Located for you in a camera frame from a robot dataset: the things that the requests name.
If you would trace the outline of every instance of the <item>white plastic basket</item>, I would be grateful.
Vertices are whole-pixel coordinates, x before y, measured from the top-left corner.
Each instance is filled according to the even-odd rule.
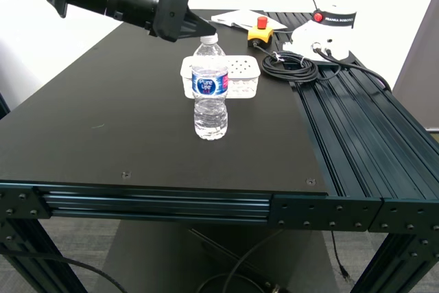
[[[192,58],[183,60],[180,75],[185,88],[185,96],[193,99]],[[250,99],[256,95],[258,79],[261,75],[258,62],[252,56],[226,56],[228,61],[228,99]]]

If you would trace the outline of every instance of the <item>water bottle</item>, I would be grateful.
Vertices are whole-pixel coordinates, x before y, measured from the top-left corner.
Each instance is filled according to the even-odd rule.
[[[201,37],[192,62],[195,131],[206,140],[220,139],[227,131],[227,60],[217,42],[217,34]]]

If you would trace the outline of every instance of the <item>paper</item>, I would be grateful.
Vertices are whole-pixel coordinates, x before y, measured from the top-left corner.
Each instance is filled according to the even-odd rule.
[[[246,30],[250,30],[258,22],[258,17],[265,16],[268,18],[267,26],[271,27],[273,30],[286,29],[287,27],[280,24],[278,21],[271,19],[266,15],[262,15],[251,10],[235,10],[234,12],[229,12],[221,15],[212,16],[211,20],[217,23],[227,25],[229,27],[242,27]]]

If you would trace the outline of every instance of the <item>sticker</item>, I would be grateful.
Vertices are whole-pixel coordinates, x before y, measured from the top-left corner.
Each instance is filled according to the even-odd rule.
[[[199,78],[192,71],[192,90],[203,95],[221,95],[227,92],[228,74],[214,78]]]

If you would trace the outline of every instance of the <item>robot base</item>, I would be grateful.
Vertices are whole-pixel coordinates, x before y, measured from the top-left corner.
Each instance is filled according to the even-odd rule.
[[[330,49],[337,60],[348,60],[351,40],[351,27],[332,27],[314,21],[308,21],[294,30],[292,41],[283,45],[284,51],[292,51],[316,62],[328,63],[314,52],[321,48],[323,52]]]

